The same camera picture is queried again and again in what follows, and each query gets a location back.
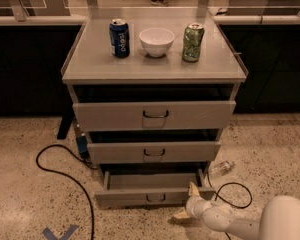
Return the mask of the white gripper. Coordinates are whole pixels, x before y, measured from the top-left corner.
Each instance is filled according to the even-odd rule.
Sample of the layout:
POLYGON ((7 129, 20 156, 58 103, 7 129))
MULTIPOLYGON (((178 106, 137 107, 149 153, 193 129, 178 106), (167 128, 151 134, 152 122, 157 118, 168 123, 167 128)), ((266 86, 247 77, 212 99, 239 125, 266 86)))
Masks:
POLYGON ((200 219, 203 213, 212 207, 210 201, 200 197, 198 187, 191 182, 189 184, 188 195, 191 196, 186 202, 186 209, 182 208, 173 215, 175 219, 189 219, 190 217, 200 219))

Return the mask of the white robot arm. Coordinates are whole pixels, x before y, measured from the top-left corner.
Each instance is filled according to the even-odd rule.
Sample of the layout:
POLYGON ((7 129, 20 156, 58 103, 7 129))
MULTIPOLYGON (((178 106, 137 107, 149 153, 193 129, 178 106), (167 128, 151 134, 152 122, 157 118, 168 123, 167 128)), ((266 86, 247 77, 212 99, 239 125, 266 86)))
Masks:
POLYGON ((231 234, 241 240, 300 240, 300 200, 276 196, 264 206, 258 220, 236 215, 229 203, 207 200, 199 188, 189 184, 185 206, 173 215, 176 219, 195 218, 212 231, 231 234))

